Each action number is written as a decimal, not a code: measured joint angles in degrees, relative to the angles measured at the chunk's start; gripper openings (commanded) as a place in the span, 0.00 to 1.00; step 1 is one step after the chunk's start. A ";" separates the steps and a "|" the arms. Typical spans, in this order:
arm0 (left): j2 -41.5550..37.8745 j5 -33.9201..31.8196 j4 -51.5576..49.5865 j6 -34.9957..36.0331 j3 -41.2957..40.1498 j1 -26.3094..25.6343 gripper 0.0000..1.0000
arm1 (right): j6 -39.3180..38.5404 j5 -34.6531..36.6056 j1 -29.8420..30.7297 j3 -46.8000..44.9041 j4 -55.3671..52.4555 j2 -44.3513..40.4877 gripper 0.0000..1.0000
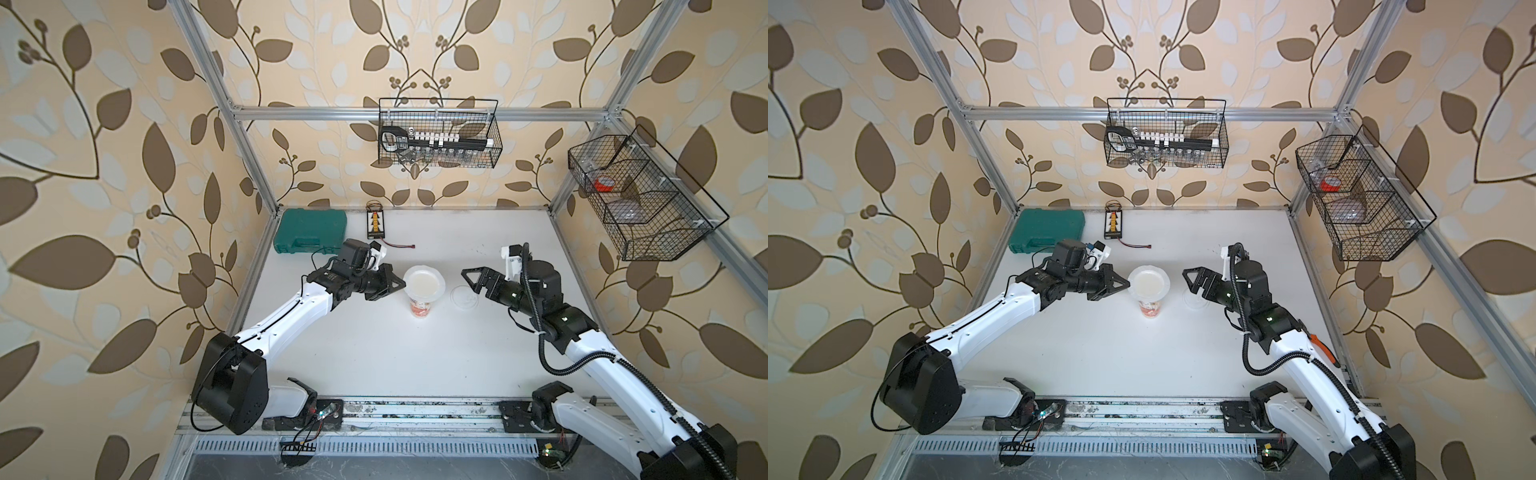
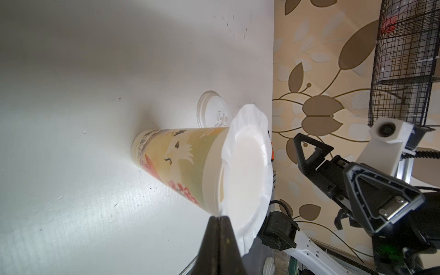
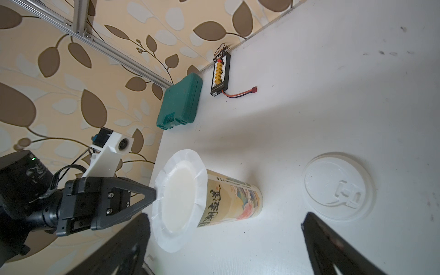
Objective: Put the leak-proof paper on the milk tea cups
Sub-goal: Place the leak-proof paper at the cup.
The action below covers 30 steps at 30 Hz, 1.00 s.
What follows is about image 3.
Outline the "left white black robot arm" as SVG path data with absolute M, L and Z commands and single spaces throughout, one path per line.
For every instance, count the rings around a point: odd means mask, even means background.
M 1 264 L 30 252 L 25 241 L 31 231 L 62 237 L 103 230 L 157 198 L 155 189 L 128 178 L 86 176 L 63 189 L 58 179 L 29 150 L 1 157 Z

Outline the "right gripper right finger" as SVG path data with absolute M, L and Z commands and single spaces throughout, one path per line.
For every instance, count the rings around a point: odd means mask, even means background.
M 314 274 L 384 274 L 316 214 L 307 213 L 301 229 Z

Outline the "printed paper milk tea cup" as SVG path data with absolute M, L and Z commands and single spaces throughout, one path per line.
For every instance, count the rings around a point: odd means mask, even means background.
M 207 170 L 205 211 L 198 227 L 247 220 L 260 214 L 261 191 L 256 186 Z

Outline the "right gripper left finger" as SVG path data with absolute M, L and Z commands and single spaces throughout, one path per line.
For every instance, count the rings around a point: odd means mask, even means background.
M 139 214 L 69 275 L 145 275 L 143 268 L 151 237 L 147 214 Z

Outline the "round translucent leak-proof paper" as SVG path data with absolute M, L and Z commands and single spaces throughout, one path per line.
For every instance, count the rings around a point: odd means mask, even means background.
M 193 150 L 176 152 L 155 180 L 152 231 L 168 253 L 181 250 L 194 234 L 207 202 L 207 169 Z

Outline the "white plastic cup lid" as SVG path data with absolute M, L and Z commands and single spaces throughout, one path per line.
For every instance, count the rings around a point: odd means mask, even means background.
M 336 223 L 366 218 L 377 198 L 369 172 L 354 157 L 341 152 L 312 159 L 303 171 L 301 187 L 313 212 Z

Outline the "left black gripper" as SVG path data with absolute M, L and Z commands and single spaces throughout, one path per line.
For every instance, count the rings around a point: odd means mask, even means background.
M 66 183 L 56 235 L 103 230 L 128 221 L 151 205 L 157 191 L 128 178 L 86 177 Z

